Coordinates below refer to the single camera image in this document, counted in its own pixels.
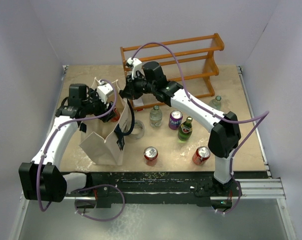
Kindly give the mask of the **orange wooden shelf rack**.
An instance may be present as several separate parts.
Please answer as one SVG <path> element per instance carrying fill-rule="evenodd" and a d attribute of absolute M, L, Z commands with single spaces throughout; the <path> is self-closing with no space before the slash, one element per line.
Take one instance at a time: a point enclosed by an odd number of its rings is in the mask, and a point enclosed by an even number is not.
<path fill-rule="evenodd" d="M 176 56 L 186 81 L 191 81 L 193 89 L 197 90 L 197 98 L 215 96 L 210 78 L 219 75 L 219 68 L 214 59 L 214 53 L 223 51 L 225 46 L 218 33 L 192 38 L 165 41 L 160 44 L 151 43 L 141 49 L 140 46 L 120 47 L 124 75 L 131 73 L 126 60 L 134 56 L 143 64 L 158 62 L 164 74 L 171 81 L 182 83 Z"/>

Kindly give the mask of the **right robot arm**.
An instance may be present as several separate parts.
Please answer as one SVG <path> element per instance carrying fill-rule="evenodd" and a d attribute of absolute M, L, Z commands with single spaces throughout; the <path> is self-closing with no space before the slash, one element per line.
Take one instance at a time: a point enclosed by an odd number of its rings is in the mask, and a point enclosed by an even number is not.
<path fill-rule="evenodd" d="M 131 73 L 120 91 L 122 98 L 137 100 L 144 94 L 152 94 L 159 102 L 188 114 L 209 132 L 208 148 L 215 156 L 213 190 L 219 196 L 226 195 L 231 190 L 233 175 L 231 155 L 241 138 L 236 114 L 211 108 L 178 82 L 167 80 L 158 62 L 143 64 L 137 58 L 129 58 L 125 65 Z"/>

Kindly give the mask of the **beige canvas tote bag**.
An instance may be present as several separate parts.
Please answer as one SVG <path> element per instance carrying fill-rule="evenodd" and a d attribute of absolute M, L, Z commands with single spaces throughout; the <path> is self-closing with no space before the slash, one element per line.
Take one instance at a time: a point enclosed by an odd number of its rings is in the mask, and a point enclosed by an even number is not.
<path fill-rule="evenodd" d="M 85 121 L 86 132 L 81 133 L 81 149 L 96 165 L 120 166 L 123 163 L 125 137 L 120 133 L 126 133 L 131 126 L 131 111 L 127 100 L 119 96 L 120 86 L 118 80 L 112 82 L 115 92 L 108 97 L 108 101 L 116 99 L 116 119 L 103 122 L 100 119 Z"/>

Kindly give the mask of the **purple Fanta can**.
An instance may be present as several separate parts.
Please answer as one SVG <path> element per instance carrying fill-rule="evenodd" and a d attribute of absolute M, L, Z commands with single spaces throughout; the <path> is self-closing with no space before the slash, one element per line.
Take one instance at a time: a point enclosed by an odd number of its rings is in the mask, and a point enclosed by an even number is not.
<path fill-rule="evenodd" d="M 179 110 L 173 110 L 169 115 L 169 123 L 168 126 L 172 130 L 177 130 L 182 122 L 183 114 Z"/>

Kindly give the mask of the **clear glass bottle green cap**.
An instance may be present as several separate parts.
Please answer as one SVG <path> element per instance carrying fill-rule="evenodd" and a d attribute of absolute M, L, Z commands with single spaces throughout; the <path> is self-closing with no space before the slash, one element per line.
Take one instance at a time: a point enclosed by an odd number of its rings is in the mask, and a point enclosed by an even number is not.
<path fill-rule="evenodd" d="M 162 111 L 158 105 L 155 105 L 149 114 L 150 125 L 152 127 L 160 127 L 162 123 Z"/>

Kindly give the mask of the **white card on shelf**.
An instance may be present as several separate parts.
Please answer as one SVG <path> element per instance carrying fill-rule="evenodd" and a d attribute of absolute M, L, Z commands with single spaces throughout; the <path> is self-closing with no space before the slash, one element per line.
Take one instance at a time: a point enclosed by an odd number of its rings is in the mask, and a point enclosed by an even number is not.
<path fill-rule="evenodd" d="M 140 107 L 144 105 L 143 100 L 141 98 L 133 100 L 133 104 L 135 107 Z"/>

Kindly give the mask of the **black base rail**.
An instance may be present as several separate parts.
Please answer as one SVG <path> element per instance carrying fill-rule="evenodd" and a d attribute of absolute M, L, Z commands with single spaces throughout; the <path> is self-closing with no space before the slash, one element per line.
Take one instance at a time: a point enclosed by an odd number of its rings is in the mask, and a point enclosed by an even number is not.
<path fill-rule="evenodd" d="M 67 197 L 87 200 L 97 208 L 112 204 L 192 204 L 200 207 L 229 208 L 232 198 L 241 197 L 240 183 L 221 184 L 213 172 L 88 172 L 84 190 Z"/>

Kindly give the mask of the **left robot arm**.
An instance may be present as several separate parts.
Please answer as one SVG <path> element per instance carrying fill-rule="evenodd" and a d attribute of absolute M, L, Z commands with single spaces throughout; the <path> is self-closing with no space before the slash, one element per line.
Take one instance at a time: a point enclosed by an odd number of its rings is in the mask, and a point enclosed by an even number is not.
<path fill-rule="evenodd" d="M 88 120 L 109 121 L 114 115 L 115 102 L 108 98 L 115 93 L 114 86 L 100 80 L 97 86 L 71 84 L 55 113 L 51 132 L 39 152 L 30 162 L 19 167 L 19 176 L 26 199 L 38 202 L 61 202 L 73 191 L 82 196 L 93 192 L 93 183 L 84 173 L 62 174 L 59 166 L 74 133 Z"/>

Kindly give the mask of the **clear tape roll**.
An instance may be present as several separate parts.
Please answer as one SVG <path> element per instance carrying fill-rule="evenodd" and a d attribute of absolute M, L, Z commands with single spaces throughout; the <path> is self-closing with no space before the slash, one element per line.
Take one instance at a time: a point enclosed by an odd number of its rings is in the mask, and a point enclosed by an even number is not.
<path fill-rule="evenodd" d="M 128 135 L 128 137 L 138 140 L 144 136 L 145 126 L 140 120 L 135 120 L 134 127 L 132 132 Z"/>

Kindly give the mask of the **red cola can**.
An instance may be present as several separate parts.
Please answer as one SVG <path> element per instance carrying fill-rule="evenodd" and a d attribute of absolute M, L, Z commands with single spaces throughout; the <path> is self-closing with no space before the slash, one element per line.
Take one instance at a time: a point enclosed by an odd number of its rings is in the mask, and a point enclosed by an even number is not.
<path fill-rule="evenodd" d="M 158 150 L 153 146 L 149 146 L 144 150 L 145 163 L 148 166 L 154 166 L 157 163 Z"/>
<path fill-rule="evenodd" d="M 110 121 L 114 123 L 114 122 L 117 122 L 120 118 L 120 113 L 116 107 L 114 107 L 114 109 L 113 109 L 113 114 L 114 114 L 114 116 L 110 119 Z"/>
<path fill-rule="evenodd" d="M 208 147 L 200 146 L 196 149 L 192 161 L 196 165 L 202 165 L 206 160 L 210 158 L 211 152 Z"/>

